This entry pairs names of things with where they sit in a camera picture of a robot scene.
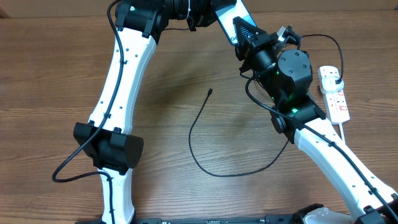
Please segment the blue Galaxy smartphone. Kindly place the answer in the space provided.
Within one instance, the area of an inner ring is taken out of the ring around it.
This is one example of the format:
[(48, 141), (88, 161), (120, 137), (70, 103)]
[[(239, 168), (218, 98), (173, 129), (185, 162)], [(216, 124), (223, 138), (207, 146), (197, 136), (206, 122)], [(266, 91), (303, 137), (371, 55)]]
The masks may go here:
[(257, 26), (242, 0), (237, 0), (232, 5), (219, 8), (215, 13), (225, 36), (233, 46), (238, 45), (235, 21), (245, 21), (254, 27)]

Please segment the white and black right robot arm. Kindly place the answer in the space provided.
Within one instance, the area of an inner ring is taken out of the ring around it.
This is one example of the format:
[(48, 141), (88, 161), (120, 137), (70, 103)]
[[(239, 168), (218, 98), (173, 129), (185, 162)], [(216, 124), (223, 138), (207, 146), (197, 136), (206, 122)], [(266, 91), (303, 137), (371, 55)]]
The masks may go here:
[(397, 223), (397, 192), (378, 179), (338, 137), (308, 90), (313, 70), (301, 37), (291, 27), (268, 34), (241, 17), (233, 19), (240, 71), (252, 70), (271, 97), (267, 106), (278, 133), (316, 163), (345, 202), (354, 223)]

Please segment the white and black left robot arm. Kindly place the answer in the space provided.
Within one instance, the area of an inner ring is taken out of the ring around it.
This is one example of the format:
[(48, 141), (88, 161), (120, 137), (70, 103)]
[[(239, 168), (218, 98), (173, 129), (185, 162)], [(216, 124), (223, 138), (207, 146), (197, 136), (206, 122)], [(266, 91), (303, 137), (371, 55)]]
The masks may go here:
[(87, 123), (73, 136), (93, 161), (103, 184), (104, 210), (99, 223), (133, 223), (132, 171), (144, 140), (133, 136), (132, 117), (143, 74), (169, 21), (186, 19), (188, 28), (206, 27), (216, 12), (235, 1), (115, 1), (109, 16), (114, 53), (103, 91)]

